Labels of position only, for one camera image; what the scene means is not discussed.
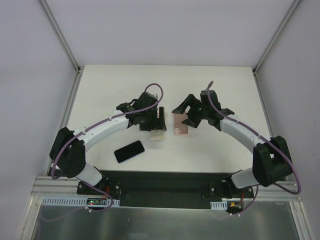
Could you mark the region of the beige phone with case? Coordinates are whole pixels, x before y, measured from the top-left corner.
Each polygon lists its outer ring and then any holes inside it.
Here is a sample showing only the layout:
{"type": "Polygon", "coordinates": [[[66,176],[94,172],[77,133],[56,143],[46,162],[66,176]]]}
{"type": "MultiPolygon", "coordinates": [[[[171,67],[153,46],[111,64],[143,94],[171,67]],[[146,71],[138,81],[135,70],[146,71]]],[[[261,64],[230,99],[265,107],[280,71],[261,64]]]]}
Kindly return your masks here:
{"type": "Polygon", "coordinates": [[[168,114],[164,112],[162,116],[158,114],[157,121],[160,123],[159,127],[150,131],[149,139],[152,142],[163,141],[167,131],[167,117],[168,114]]]}

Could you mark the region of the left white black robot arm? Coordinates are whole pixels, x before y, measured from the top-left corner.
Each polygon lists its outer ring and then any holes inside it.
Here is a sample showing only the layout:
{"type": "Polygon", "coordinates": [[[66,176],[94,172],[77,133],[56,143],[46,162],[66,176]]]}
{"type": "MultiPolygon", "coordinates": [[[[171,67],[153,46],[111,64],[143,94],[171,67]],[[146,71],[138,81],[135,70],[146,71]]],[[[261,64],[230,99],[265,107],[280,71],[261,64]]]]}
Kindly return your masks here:
{"type": "Polygon", "coordinates": [[[132,126],[153,123],[159,102],[155,95],[144,91],[139,98],[118,105],[106,119],[77,130],[61,128],[49,152],[53,161],[51,178],[56,180],[60,177],[55,173],[56,168],[59,168],[67,178],[77,178],[87,184],[94,194],[102,194],[107,188],[108,180],[87,162],[86,152],[112,134],[132,126]]]}

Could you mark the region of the pink phone case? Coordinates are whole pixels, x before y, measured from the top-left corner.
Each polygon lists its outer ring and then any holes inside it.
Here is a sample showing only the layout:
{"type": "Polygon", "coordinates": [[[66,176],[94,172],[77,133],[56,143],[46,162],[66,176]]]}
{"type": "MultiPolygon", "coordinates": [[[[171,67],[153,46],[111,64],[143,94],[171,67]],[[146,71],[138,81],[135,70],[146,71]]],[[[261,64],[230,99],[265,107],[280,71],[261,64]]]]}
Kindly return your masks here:
{"type": "Polygon", "coordinates": [[[183,121],[187,119],[187,115],[173,113],[173,130],[176,136],[182,136],[188,134],[188,126],[183,124],[183,121]]]}

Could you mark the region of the blue smartphone black screen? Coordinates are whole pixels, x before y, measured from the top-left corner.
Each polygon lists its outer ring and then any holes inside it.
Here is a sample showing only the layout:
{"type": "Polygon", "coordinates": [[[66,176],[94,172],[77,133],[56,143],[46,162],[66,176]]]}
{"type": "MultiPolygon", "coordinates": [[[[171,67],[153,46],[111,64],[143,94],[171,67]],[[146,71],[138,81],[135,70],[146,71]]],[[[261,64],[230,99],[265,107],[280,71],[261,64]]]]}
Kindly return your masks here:
{"type": "Polygon", "coordinates": [[[145,152],[145,148],[140,140],[132,142],[114,151],[114,156],[119,164],[130,160],[145,152]]]}

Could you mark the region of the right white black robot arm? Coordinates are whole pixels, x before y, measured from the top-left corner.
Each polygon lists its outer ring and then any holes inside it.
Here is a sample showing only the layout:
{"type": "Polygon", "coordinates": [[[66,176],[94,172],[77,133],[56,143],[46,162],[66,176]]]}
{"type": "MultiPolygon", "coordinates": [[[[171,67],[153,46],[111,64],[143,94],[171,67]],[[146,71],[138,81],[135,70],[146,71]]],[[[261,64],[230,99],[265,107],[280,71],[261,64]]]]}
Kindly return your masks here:
{"type": "Polygon", "coordinates": [[[252,153],[252,167],[228,175],[215,187],[217,195],[231,199],[250,186],[268,187],[293,173],[292,160],[282,136],[265,138],[241,122],[229,108],[222,108],[213,90],[200,93],[200,99],[189,94],[172,114],[186,114],[183,125],[197,128],[202,120],[218,131],[230,135],[252,153]]]}

